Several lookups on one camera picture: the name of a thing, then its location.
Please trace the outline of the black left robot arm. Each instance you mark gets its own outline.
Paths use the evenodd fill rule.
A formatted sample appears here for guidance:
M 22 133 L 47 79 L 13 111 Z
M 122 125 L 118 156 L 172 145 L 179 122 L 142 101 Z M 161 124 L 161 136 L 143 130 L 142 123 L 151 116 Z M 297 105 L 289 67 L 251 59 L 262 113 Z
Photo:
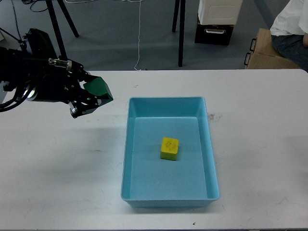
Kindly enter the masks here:
M 0 49 L 0 88 L 14 91 L 0 105 L 1 112 L 12 110 L 25 100 L 63 102 L 70 106 L 73 118 L 94 112 L 113 100 L 106 82 L 90 75 L 82 64 L 66 55 L 52 1 L 46 1 L 60 49 L 58 56 L 47 33 L 30 29 L 19 39 L 19 49 Z

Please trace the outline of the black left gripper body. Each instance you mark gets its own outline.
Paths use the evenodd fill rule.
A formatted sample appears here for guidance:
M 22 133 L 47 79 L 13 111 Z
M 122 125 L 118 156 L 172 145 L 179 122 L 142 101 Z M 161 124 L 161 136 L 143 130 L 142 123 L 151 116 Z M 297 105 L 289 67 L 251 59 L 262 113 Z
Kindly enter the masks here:
M 35 87 L 33 101 L 35 102 L 63 102 L 76 101 L 81 95 L 80 81 L 83 72 L 52 71 L 46 73 Z

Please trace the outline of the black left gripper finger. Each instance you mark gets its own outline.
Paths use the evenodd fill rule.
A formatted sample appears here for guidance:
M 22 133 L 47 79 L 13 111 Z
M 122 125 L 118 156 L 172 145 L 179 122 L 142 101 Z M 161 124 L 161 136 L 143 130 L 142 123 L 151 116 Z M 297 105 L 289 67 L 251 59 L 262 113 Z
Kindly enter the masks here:
M 109 93 L 97 96 L 90 93 L 81 95 L 73 101 L 69 101 L 70 114 L 73 118 L 93 113 L 100 106 L 103 106 L 113 100 Z
M 82 64 L 67 60 L 64 62 L 64 67 L 66 69 L 66 74 L 64 77 L 65 83 L 98 83 L 100 82 L 100 77 L 92 76 L 87 71 L 84 70 Z

